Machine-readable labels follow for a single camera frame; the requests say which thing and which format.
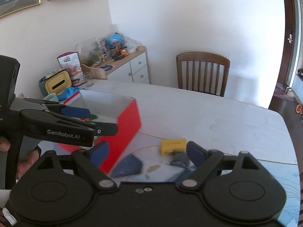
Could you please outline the red and white cardboard box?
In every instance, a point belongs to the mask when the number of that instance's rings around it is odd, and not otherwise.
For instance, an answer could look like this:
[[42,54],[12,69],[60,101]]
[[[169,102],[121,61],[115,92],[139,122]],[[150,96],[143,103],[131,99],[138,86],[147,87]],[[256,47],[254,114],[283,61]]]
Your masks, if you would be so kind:
[[96,136],[94,141],[95,145],[102,141],[109,144],[109,155],[99,166],[100,171],[109,173],[141,128],[137,101],[129,96],[80,90],[63,104],[90,110],[92,115],[97,116],[97,119],[91,120],[93,122],[114,122],[118,125],[115,136]]

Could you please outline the yellow small box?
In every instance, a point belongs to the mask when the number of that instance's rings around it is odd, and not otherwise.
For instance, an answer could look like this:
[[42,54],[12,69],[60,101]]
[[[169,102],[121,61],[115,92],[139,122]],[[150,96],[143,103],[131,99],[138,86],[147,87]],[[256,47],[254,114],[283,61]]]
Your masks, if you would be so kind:
[[167,156],[173,152],[184,152],[186,151],[187,140],[182,139],[167,139],[160,141],[160,154]]

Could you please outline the blue rubber glove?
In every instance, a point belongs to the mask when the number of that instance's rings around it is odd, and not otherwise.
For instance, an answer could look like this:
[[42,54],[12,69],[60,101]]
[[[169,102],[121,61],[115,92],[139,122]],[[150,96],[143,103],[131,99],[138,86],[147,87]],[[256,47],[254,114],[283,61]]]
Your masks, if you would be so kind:
[[73,96],[77,91],[84,90],[84,88],[78,88],[78,87],[68,87],[66,88],[61,94],[57,95],[57,98],[59,101],[64,101],[71,96]]

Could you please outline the pale green mug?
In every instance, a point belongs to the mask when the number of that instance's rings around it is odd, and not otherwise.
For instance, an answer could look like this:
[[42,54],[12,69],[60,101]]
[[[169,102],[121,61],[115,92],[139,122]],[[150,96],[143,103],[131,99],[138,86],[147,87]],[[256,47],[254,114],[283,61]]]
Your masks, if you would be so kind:
[[55,93],[51,93],[43,98],[44,101],[53,101],[59,103],[58,96]]

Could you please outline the yellow tissue box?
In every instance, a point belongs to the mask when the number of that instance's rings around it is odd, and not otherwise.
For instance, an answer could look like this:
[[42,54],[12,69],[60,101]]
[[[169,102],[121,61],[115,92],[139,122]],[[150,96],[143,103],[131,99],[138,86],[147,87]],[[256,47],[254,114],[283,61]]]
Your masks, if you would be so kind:
[[43,96],[61,94],[66,88],[71,87],[71,79],[65,69],[56,69],[38,81],[38,87]]

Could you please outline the clear drinking glass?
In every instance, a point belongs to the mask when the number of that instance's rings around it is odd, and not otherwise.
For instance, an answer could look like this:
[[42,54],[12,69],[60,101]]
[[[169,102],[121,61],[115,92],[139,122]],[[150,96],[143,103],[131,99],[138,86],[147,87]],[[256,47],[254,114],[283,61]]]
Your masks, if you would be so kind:
[[84,77],[87,87],[91,87],[92,85],[94,85],[92,75],[89,72],[84,73]]

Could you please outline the wooden basket box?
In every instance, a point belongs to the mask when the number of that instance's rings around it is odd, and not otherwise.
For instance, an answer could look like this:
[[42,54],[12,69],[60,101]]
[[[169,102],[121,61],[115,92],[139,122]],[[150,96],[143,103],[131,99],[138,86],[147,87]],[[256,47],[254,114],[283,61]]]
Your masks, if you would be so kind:
[[106,72],[101,68],[89,67],[87,65],[82,64],[81,69],[83,73],[90,73],[93,79],[107,80]]

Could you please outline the red white snack bag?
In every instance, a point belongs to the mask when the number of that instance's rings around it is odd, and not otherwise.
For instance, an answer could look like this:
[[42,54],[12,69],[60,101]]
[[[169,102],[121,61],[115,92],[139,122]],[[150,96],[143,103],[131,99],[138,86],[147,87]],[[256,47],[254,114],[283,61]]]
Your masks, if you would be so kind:
[[85,84],[85,77],[77,52],[66,52],[59,55],[57,60],[60,67],[68,71],[73,87],[79,87]]

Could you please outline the white drawer sideboard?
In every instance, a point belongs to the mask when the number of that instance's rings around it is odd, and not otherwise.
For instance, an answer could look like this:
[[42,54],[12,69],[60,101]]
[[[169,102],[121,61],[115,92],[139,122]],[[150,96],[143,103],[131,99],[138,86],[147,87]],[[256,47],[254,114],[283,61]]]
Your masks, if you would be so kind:
[[139,46],[136,52],[121,60],[114,61],[110,58],[94,67],[105,70],[107,80],[150,84],[145,46]]

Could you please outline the blue globe toy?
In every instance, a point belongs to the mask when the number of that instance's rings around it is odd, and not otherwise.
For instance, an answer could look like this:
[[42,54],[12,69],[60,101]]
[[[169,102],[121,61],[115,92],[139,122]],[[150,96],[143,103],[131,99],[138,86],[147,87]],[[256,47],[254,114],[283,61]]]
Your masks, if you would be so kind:
[[108,38],[108,45],[112,47],[122,46],[123,38],[119,33],[114,33]]

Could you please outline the brown wooden chair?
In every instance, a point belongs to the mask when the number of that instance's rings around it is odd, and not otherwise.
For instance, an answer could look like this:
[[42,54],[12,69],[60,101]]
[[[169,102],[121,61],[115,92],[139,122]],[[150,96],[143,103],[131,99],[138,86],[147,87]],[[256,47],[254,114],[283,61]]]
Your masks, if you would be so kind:
[[184,52],[176,56],[178,88],[223,97],[230,60],[208,52]]

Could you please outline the patterned door rug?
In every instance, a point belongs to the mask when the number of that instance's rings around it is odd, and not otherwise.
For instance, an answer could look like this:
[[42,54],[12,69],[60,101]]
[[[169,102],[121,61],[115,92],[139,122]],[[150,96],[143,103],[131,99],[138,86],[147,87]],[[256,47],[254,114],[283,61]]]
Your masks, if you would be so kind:
[[293,96],[287,95],[288,90],[288,86],[277,82],[273,96],[295,102],[295,98]]

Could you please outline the dark wooden door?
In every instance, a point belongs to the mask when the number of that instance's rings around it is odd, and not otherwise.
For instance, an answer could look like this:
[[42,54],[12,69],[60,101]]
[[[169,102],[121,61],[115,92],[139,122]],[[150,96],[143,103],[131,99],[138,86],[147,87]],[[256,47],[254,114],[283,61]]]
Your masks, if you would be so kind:
[[279,84],[285,84],[287,82],[294,50],[294,29],[295,29],[295,4],[294,0],[284,0],[285,11],[285,33],[284,33],[284,45],[283,56],[281,59],[281,65],[277,82]]

